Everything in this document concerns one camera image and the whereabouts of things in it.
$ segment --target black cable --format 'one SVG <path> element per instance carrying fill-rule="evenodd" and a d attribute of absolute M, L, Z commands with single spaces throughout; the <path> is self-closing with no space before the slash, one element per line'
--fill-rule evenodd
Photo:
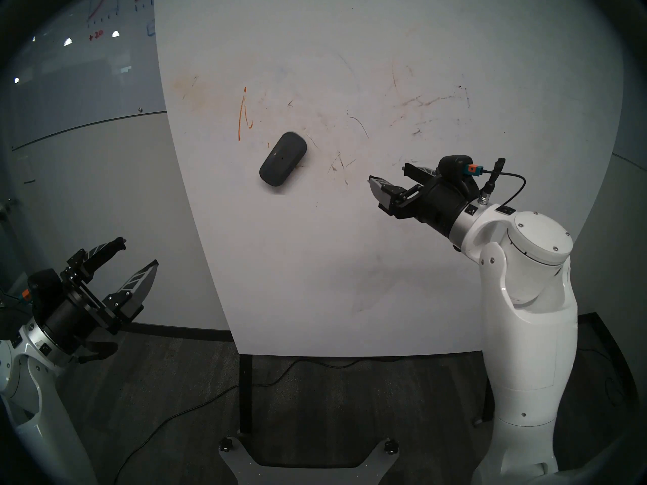
<path fill-rule="evenodd" d="M 483 170 L 483 173 L 492 173 L 492 171 L 491 171 L 491 170 Z M 517 197 L 517 195 L 518 195 L 519 193 L 521 193 L 521 191 L 523 191 L 523 189 L 524 189 L 524 187 L 525 187 L 525 177 L 523 177 L 522 175 L 519 175 L 519 174 L 517 174 L 517 173 L 509 173 L 509 172 L 499 172 L 499 175 L 509 175 L 510 177 L 517 177 L 517 178 L 519 178 L 519 179 L 521 179 L 521 180 L 523 181 L 523 184 L 521 185 L 521 187 L 519 188 L 519 190 L 518 190 L 516 193 L 514 193 L 514 195 L 512 195 L 512 196 L 510 197 L 510 199 L 508 199 L 508 201 L 506 201 L 505 203 L 502 203 L 502 204 L 501 204 L 501 206 L 506 206 L 506 205 L 508 205 L 508 203 L 509 203 L 509 202 L 511 202 L 512 200 L 514 200 L 514 199 Z"/>
<path fill-rule="evenodd" d="M 359 359 L 356 359 L 355 361 L 352 361 L 351 363 L 349 363 L 349 364 L 347 364 L 347 365 L 329 365 L 328 363 L 323 363 L 322 361 L 317 361 L 317 360 L 315 360 L 315 359 L 311 359 L 311 358 L 298 358 L 298 359 L 295 359 L 295 360 L 294 360 L 294 361 L 293 361 L 293 362 L 288 366 L 288 368 L 286 368 L 286 369 L 283 371 L 283 373 L 282 373 L 281 375 L 279 375 L 279 376 L 278 376 L 278 378 L 277 378 L 276 380 L 274 380 L 273 382 L 271 382 L 271 383 L 269 383 L 269 384 L 252 384 L 252 387 L 272 387 L 272 386 L 274 386 L 274 385 L 278 384 L 278 383 L 279 383 L 279 381 L 280 381 L 281 379 L 283 379 L 283 378 L 287 375 L 287 373 L 292 369 L 292 367 L 294 367 L 297 363 L 301 363 L 302 361 L 307 362 L 307 363 L 314 363 L 315 365 L 321 365 L 322 367 L 327 367 L 328 369 L 347 369 L 348 367 L 352 367 L 353 365 L 358 364 L 360 361 L 367 361 L 367 360 L 370 360 L 370 361 L 381 361 L 381 362 L 384 362 L 384 363 L 393 363 L 394 361 L 398 361 L 398 360 L 400 360 L 400 359 L 402 359 L 402 357 L 392 358 L 392 359 L 382 359 L 382 358 L 359 358 Z M 125 460 L 125 461 L 124 461 L 124 463 L 119 467 L 119 470 L 117 471 L 117 475 L 114 477 L 114 481 L 112 482 L 112 483 L 113 483 L 113 485 L 116 485 L 117 480 L 118 480 L 118 478 L 119 478 L 119 474 L 121 473 L 121 471 L 122 471 L 122 469 L 124 468 L 124 466 L 126 465 L 126 463 L 130 460 L 130 458 L 131 458 L 133 455 L 135 455 L 137 452 L 139 452 L 139 451 L 144 447 L 144 445 L 146 445 L 146 444 L 151 440 L 151 438 L 152 438 L 153 436 L 155 436 L 155 434 L 156 434 L 160 429 L 162 429 L 162 427 L 163 427 L 167 422 L 172 421 L 172 420 L 173 420 L 173 419 L 175 419 L 176 417 L 180 417 L 181 415 L 184 415 L 184 414 L 186 414 L 186 413 L 189 413 L 189 412 L 192 412 L 192 411 L 194 411 L 194 410 L 200 409 L 200 408 L 204 407 L 205 405 L 208 405 L 208 404 L 209 404 L 209 403 L 211 403 L 211 402 L 215 402 L 218 398 L 220 398 L 221 396 L 226 395 L 227 393 L 229 393 L 231 390 L 233 390 L 233 389 L 237 388 L 238 386 L 239 386 L 239 384 L 234 384 L 233 386 L 228 387 L 227 389 L 225 389 L 224 391 L 222 391 L 222 392 L 221 392 L 221 393 L 219 393 L 218 395 L 215 395 L 213 398 L 210 398 L 209 400 L 207 400 L 207 401 L 205 401 L 205 402 L 203 402 L 203 403 L 200 403 L 199 405 L 196 405 L 195 407 L 191 407 L 190 409 L 186 409 L 186 410 L 184 410 L 184 411 L 182 411 L 182 412 L 178 412 L 177 414 L 175 414 L 175 415 L 171 415 L 171 417 L 168 417 L 168 418 L 164 419 L 164 421 L 163 421 L 159 426 L 157 426 L 157 427 L 155 428 L 155 430 L 154 430 L 154 431 L 153 431 L 153 432 L 148 436 L 148 438 L 144 440 L 144 443 L 142 443 L 141 445 L 139 445 L 135 450 L 133 450 L 132 452 L 130 452 L 130 454 L 128 454 L 128 457 L 126 457 L 126 460 Z"/>
<path fill-rule="evenodd" d="M 183 411 L 183 412 L 178 412 L 177 414 L 175 414 L 175 415 L 171 415 L 171 417 L 169 417 L 169 418 L 165 419 L 165 420 L 164 420 L 164 421 L 163 421 L 159 426 L 157 426 L 157 428 L 155 428 L 155 430 L 154 430 L 154 431 L 153 431 L 153 432 L 148 436 L 148 438 L 144 440 L 144 443 L 142 443 L 142 444 L 141 444 L 141 445 L 139 445 L 135 450 L 133 450 L 132 452 L 130 452 L 130 454 L 128 455 L 128 457 L 126 457 L 126 460 L 124 461 L 124 463 L 121 465 L 121 467 L 120 467 L 120 468 L 119 468 L 119 470 L 117 471 L 117 475 L 114 477 L 114 481 L 113 481 L 112 483 L 113 483 L 113 484 L 116 484 L 116 483 L 117 483 L 117 479 L 119 478 L 119 473 L 121 473 L 121 471 L 122 471 L 122 469 L 124 468 L 124 466 L 126 465 L 126 463 L 130 460 L 130 458 L 131 458 L 133 455 L 135 455 L 137 452 L 139 452 L 139 451 L 144 447 L 144 445 L 146 445 L 146 444 L 151 440 L 151 438 L 152 438 L 153 436 L 155 436 L 155 434 L 156 434 L 160 429 L 162 429 L 162 427 L 164 426 L 164 424 L 166 424 L 167 422 L 169 422 L 169 421 L 171 421 L 171 420 L 175 419 L 176 417 L 180 417 L 181 415 L 184 415 L 184 414 L 186 414 L 186 413 L 188 413 L 188 412 L 190 412 L 190 411 L 192 411 L 192 410 L 202 408 L 202 407 L 204 407 L 205 405 L 208 405 L 208 404 L 209 404 L 209 403 L 211 403 L 211 402 L 215 402 L 218 398 L 220 398 L 221 396 L 226 395 L 226 394 L 227 394 L 227 393 L 229 393 L 232 389 L 235 389 L 235 388 L 237 388 L 237 387 L 238 387 L 238 384 L 234 384 L 233 386 L 228 387 L 228 388 L 227 388 L 227 389 L 225 389 L 223 392 L 221 392 L 221 393 L 219 393 L 218 395 L 214 396 L 214 397 L 213 397 L 213 398 L 211 398 L 210 400 L 207 400 L 207 401 L 205 401 L 204 403 L 200 403 L 200 405 L 196 405 L 195 407 L 191 407 L 190 409 L 186 409 L 186 410 L 185 410 L 185 411 Z"/>
<path fill-rule="evenodd" d="M 597 354 L 599 354 L 602 358 L 604 358 L 604 359 L 605 359 L 605 360 L 607 360 L 610 364 L 612 364 L 612 365 L 613 365 L 613 360 L 612 360 L 611 358 L 609 358 L 608 356 L 606 356 L 603 352 L 598 351 L 597 349 L 586 349 L 586 348 L 583 348 L 583 347 L 579 347 L 577 350 L 578 350 L 578 351 L 590 351 L 590 352 L 597 353 Z"/>
<path fill-rule="evenodd" d="M 594 352 L 595 354 L 600 355 L 602 358 L 607 360 L 615 370 L 615 365 L 613 364 L 613 360 L 610 357 L 608 357 L 607 355 L 605 355 L 603 352 L 600 352 L 597 349 L 587 349 L 587 348 L 583 348 L 583 347 L 579 347 L 577 350 L 578 351 Z M 611 396 L 609 395 L 609 381 L 611 381 L 611 384 L 613 385 L 615 390 L 618 393 L 620 393 L 620 397 L 622 398 L 622 401 L 620 403 L 615 403 L 613 401 L 613 399 L 611 398 Z M 618 387 L 617 382 L 615 381 L 615 379 L 613 379 L 613 377 L 607 377 L 604 380 L 604 393 L 607 395 L 607 399 L 609 400 L 609 403 L 611 403 L 612 406 L 619 407 L 620 405 L 622 405 L 624 403 L 624 399 L 625 399 L 624 391 Z"/>

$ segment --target eraser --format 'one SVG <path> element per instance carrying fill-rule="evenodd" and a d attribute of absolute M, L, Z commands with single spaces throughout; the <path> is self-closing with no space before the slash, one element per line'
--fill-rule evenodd
<path fill-rule="evenodd" d="M 265 159 L 259 174 L 270 186 L 280 186 L 296 168 L 308 145 L 294 132 L 284 133 Z"/>

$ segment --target metal base plate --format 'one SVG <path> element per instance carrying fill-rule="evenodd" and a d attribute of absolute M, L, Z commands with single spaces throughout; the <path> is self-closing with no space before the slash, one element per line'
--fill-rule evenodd
<path fill-rule="evenodd" d="M 356 468 L 274 468 L 261 466 L 233 436 L 229 452 L 219 450 L 220 457 L 234 473 L 239 485 L 377 485 L 400 453 L 389 455 L 383 440 Z"/>

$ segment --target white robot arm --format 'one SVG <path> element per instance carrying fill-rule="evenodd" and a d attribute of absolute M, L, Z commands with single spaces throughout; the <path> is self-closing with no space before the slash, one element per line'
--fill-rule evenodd
<path fill-rule="evenodd" d="M 570 234 L 538 212 L 489 204 L 505 160 L 483 189 L 482 167 L 443 158 L 435 171 L 406 164 L 409 190 L 371 177 L 380 208 L 415 217 L 449 238 L 481 272 L 483 358 L 495 400 L 490 448 L 476 484 L 525 483 L 558 471 L 552 451 L 557 409 L 577 348 L 577 304 L 570 281 Z M 498 226 L 501 240 L 492 240 Z"/>
<path fill-rule="evenodd" d="M 55 379 L 72 361 L 104 359 L 116 343 L 88 342 L 97 327 L 113 334 L 144 308 L 157 261 L 142 268 L 114 294 L 99 301 L 85 286 L 126 240 L 117 238 L 68 261 L 61 279 L 53 269 L 28 278 L 34 317 L 0 342 L 0 395 L 21 443 L 57 484 L 96 484 L 83 444 L 56 392 Z M 80 346 L 94 354 L 75 356 Z"/>

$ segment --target whiteboard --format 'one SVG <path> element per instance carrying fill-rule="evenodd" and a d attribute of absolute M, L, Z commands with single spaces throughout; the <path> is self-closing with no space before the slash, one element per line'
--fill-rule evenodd
<path fill-rule="evenodd" d="M 154 4 L 76 0 L 40 28 L 1 78 L 5 145 L 15 149 L 70 128 L 164 111 Z"/>
<path fill-rule="evenodd" d="M 513 206 L 574 237 L 622 102 L 620 44 L 588 0 L 157 0 L 173 141 L 242 354 L 481 348 L 479 273 L 377 207 L 405 162 L 464 153 L 522 173 Z M 286 131 L 308 151 L 259 177 Z M 519 183 L 498 181 L 502 202 Z"/>

